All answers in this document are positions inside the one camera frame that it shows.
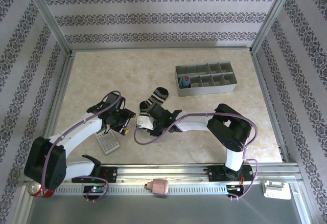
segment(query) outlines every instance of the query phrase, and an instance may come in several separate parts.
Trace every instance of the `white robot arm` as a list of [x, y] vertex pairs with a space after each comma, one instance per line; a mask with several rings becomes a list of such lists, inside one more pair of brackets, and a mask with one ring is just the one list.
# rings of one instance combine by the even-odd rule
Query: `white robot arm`
[[245, 145], [253, 123], [228, 105], [220, 104], [217, 109], [205, 113], [188, 114], [181, 110], [170, 113], [154, 103], [149, 107], [147, 113], [149, 116], [137, 118], [138, 128], [146, 129], [150, 135], [159, 138], [167, 131], [210, 131], [227, 149], [225, 167], [232, 172], [238, 172], [241, 169], [244, 162]]
[[56, 189], [64, 180], [82, 175], [97, 177], [101, 163], [88, 155], [67, 159], [68, 155], [86, 138], [102, 128], [112, 129], [122, 135], [135, 113], [121, 108], [125, 98], [109, 93], [104, 99], [90, 107], [87, 113], [68, 129], [48, 139], [39, 137], [33, 144], [24, 168], [24, 174], [41, 183], [47, 189]]

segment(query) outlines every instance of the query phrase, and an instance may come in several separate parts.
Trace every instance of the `black and white striped sock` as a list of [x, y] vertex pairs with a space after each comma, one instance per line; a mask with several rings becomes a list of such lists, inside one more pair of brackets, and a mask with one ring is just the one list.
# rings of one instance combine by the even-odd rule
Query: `black and white striped sock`
[[152, 103], [157, 103], [162, 105], [164, 101], [167, 99], [169, 93], [168, 90], [163, 87], [157, 87], [153, 94], [145, 101], [142, 101], [139, 104], [139, 115], [140, 116], [148, 116], [147, 109], [152, 105]]

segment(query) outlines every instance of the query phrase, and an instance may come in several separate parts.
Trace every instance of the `floor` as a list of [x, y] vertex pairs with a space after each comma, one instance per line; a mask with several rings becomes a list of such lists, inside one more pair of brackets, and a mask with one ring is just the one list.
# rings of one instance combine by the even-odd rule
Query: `floor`
[[[175, 66], [207, 62], [230, 61], [238, 84], [233, 92], [223, 94], [178, 97]], [[150, 97], [159, 86], [169, 91], [162, 105], [169, 111], [207, 111], [226, 103], [254, 121], [259, 137], [250, 146], [247, 157], [259, 162], [281, 162], [266, 105], [248, 50], [124, 50], [79, 52], [76, 54], [67, 86], [56, 132], [80, 119], [86, 110], [101, 101], [112, 90], [121, 91], [126, 107], [139, 113], [139, 103]], [[89, 154], [102, 163], [223, 163], [225, 148], [208, 131], [170, 133], [159, 142], [139, 146], [133, 140], [135, 120], [126, 136], [115, 134], [120, 148], [104, 154], [96, 137], [90, 136], [69, 156]], [[151, 139], [144, 131], [139, 140]]]

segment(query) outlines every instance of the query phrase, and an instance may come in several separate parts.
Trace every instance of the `soda can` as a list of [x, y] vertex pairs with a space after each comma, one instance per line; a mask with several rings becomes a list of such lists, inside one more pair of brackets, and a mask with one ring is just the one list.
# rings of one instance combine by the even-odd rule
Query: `soda can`
[[45, 191], [43, 191], [43, 189], [41, 188], [41, 184], [36, 181], [32, 181], [31, 183], [29, 183], [27, 191], [33, 197], [45, 198], [51, 197], [55, 193], [55, 190], [46, 189]]

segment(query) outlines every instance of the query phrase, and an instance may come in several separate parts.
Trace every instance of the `white calculator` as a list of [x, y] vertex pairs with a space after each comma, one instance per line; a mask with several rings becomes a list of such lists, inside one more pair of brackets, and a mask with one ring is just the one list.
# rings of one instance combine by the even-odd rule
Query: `white calculator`
[[112, 130], [110, 129], [107, 134], [105, 134], [106, 128], [101, 129], [99, 132], [96, 132], [95, 135], [104, 151], [105, 154], [109, 154], [120, 147], [116, 137], [113, 135]]

